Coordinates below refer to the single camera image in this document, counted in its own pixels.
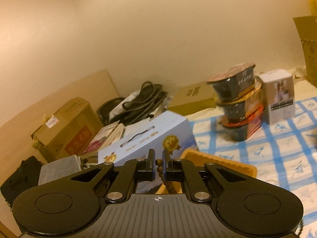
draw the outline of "wall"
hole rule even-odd
[[[73,0],[121,95],[150,79],[173,90],[254,61],[304,65],[293,17],[307,0]]]
[[[0,126],[59,88],[104,68],[71,0],[0,4]]]

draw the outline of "blue and white tablecloth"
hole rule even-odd
[[[317,97],[296,102],[295,118],[263,123],[249,139],[235,142],[221,116],[191,121],[199,150],[255,165],[257,178],[290,190],[304,205],[301,237],[317,238]]]

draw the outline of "light blue box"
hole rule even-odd
[[[162,159],[164,149],[171,158],[178,158],[187,148],[197,149],[188,120],[171,111],[165,111],[147,125],[98,152],[98,163],[111,161],[115,166],[124,165],[130,159],[147,158],[149,149],[155,150],[156,159]],[[140,182],[137,193],[144,193],[162,183],[156,172],[153,182]]]

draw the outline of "orange tray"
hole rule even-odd
[[[256,178],[257,174],[257,169],[253,165],[232,161],[222,157],[203,153],[194,149],[185,149],[180,158],[188,159],[192,161],[196,166],[204,166],[204,164],[207,162],[214,162],[216,164],[222,165],[224,167],[230,168],[239,173],[254,178]],[[173,186],[175,187],[177,193],[182,193],[182,188],[179,182],[174,181]],[[168,194],[164,184],[161,185],[156,194]]]

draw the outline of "white box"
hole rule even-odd
[[[197,149],[188,120],[171,111],[166,111],[139,128],[135,133],[123,137],[98,153],[98,163],[111,161],[115,166],[124,165],[130,159],[147,158],[149,149],[155,150],[156,159],[162,159],[167,149],[171,158],[180,157],[186,148]],[[140,182],[137,193],[144,193],[162,183],[156,172],[153,182]]]
[[[282,69],[259,76],[262,81],[264,116],[269,124],[295,116],[294,83],[292,75]]]

